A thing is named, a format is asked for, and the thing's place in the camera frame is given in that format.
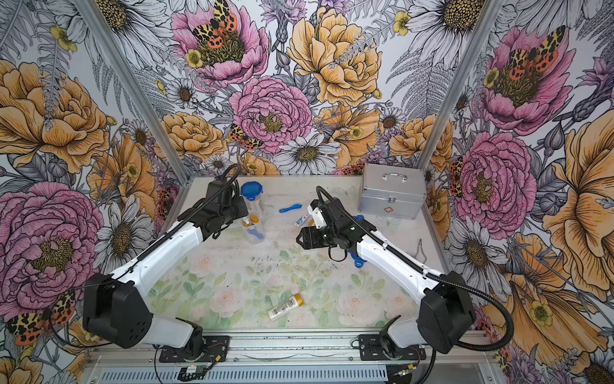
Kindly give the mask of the clear plastic cup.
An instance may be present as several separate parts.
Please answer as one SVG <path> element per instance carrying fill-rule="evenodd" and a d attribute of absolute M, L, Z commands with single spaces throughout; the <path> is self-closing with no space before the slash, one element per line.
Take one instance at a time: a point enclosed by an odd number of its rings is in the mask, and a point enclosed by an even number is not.
<path fill-rule="evenodd" d="M 248 206 L 249 214 L 255 216 L 258 219 L 262 219 L 264 214 L 264 206 L 262 204 L 262 194 L 255 197 L 246 197 L 246 204 Z"/>
<path fill-rule="evenodd" d="M 242 227 L 246 239 L 251 244 L 263 243 L 265 240 L 265 231 L 261 220 L 256 214 L 249 214 L 242 219 Z"/>

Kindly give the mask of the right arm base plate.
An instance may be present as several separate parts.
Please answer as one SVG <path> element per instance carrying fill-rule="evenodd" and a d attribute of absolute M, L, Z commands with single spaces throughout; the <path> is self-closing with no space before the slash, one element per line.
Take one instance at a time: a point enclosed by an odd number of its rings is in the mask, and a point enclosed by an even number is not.
<path fill-rule="evenodd" d="M 361 361 L 411 361 L 419 363 L 427 358 L 425 348 L 413 345 L 397 347 L 393 341 L 380 334 L 359 334 L 352 347 L 358 349 Z"/>

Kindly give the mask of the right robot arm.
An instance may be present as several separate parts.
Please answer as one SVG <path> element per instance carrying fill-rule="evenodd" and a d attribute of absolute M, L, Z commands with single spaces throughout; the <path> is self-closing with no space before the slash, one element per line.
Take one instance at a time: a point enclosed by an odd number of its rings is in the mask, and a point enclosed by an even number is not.
<path fill-rule="evenodd" d="M 398 348 L 426 344 L 441 354 L 459 347 L 476 320 L 460 275 L 444 274 L 399 250 L 370 222 L 355 219 L 323 187 L 308 212 L 314 224 L 303 227 L 296 242 L 305 250 L 339 248 L 377 267 L 419 305 L 415 318 L 395 318 L 383 336 Z"/>

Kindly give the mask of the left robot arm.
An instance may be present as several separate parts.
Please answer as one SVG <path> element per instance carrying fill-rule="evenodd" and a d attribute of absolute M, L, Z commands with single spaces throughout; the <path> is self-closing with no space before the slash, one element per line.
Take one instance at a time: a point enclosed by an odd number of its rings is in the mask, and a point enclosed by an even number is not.
<path fill-rule="evenodd" d="M 83 328 L 121 348 L 140 344 L 177 350 L 198 359 L 205 351 L 200 326 L 153 314 L 146 296 L 177 262 L 208 238 L 217 238 L 230 224 L 247 217 L 233 164 L 209 183 L 206 196 L 179 215 L 177 222 L 136 258 L 107 275 L 96 274 L 84 286 Z"/>

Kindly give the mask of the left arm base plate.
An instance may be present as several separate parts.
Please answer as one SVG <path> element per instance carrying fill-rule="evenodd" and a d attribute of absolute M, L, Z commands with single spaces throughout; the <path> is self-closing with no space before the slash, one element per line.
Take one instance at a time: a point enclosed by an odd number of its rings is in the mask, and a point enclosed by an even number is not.
<path fill-rule="evenodd" d="M 188 342 L 183 348 L 164 346 L 160 363 L 223 363 L 229 351 L 229 336 L 204 336 L 200 342 Z"/>

